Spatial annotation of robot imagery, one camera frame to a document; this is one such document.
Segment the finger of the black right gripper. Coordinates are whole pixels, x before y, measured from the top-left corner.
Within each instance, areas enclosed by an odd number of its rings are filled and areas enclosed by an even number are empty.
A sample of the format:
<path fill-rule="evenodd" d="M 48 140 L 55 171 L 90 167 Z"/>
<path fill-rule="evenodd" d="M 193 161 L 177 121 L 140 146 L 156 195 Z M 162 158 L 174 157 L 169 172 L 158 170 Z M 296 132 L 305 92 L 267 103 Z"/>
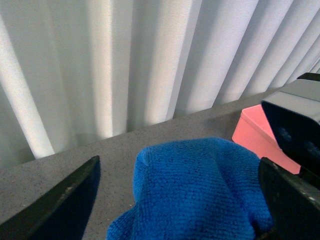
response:
<path fill-rule="evenodd" d="M 320 177 L 300 168 L 293 174 L 266 157 L 258 179 L 274 227 L 259 240 L 318 240 L 320 238 Z"/>

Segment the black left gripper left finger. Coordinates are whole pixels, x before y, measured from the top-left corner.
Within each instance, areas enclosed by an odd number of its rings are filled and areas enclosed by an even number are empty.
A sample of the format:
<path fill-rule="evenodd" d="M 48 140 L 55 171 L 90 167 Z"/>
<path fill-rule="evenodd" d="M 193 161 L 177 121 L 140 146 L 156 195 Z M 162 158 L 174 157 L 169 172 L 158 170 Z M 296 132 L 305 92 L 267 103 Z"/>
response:
<path fill-rule="evenodd" d="M 100 183 L 94 156 L 27 208 L 0 225 L 2 240 L 80 240 Z"/>

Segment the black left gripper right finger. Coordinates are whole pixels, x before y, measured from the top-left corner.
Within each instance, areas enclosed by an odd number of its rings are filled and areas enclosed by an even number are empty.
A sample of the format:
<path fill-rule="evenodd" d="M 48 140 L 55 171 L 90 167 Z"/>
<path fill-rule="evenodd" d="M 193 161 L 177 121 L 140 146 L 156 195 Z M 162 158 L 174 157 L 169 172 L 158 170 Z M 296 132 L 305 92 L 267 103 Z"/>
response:
<path fill-rule="evenodd" d="M 320 104 L 304 99 L 261 103 L 280 149 L 308 170 L 320 169 Z"/>

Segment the grey second gripper body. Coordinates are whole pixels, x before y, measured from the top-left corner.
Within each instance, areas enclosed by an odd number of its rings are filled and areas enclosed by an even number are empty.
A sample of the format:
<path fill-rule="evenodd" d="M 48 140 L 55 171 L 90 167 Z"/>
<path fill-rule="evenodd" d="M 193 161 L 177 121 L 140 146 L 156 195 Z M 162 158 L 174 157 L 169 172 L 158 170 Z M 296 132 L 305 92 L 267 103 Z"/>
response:
<path fill-rule="evenodd" d="M 293 82 L 265 98 L 265 104 L 275 105 L 320 121 L 320 75 L 306 72 Z"/>

